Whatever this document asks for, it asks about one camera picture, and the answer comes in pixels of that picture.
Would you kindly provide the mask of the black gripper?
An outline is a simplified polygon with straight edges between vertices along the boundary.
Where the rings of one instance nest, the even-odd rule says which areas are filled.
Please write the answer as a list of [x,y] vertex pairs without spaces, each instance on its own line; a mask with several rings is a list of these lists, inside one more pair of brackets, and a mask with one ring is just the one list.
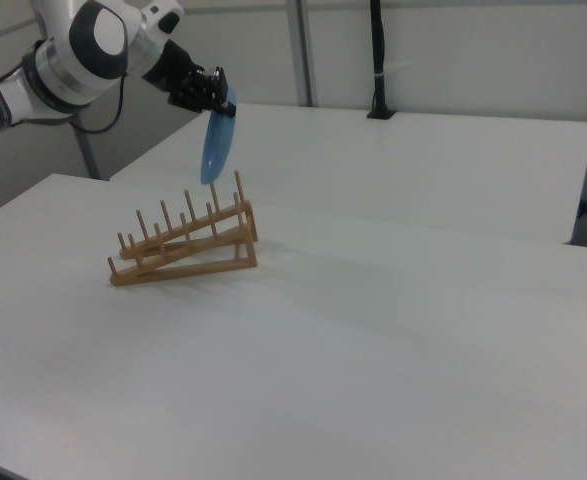
[[228,98],[228,83],[224,69],[215,67],[210,75],[212,105],[205,98],[203,67],[194,63],[186,50],[168,40],[158,61],[142,79],[168,95],[167,102],[188,111],[210,110],[212,113],[234,118],[237,107]]

